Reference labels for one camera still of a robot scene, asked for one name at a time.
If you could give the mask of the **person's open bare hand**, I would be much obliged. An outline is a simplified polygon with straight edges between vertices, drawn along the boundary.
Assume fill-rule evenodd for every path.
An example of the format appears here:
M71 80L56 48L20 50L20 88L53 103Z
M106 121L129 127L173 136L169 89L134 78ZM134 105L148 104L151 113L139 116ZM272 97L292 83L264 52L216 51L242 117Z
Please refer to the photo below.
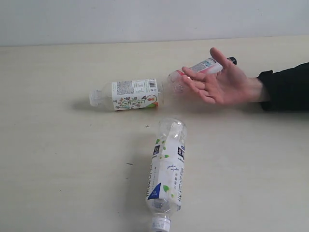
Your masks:
M194 72L183 67L183 82L204 102L219 105L236 105L250 102L265 102L269 99L263 83L258 78L248 78L246 74L213 47L210 55L222 65L218 73Z

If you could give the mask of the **forearm in black sleeve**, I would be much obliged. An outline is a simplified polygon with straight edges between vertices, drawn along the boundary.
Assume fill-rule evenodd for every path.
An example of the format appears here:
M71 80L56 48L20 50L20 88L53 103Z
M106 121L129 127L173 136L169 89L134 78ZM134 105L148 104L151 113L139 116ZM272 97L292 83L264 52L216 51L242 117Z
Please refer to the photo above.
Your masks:
M303 63L280 72L265 71L259 74L268 94L260 103L264 111L307 112L309 110L309 64Z

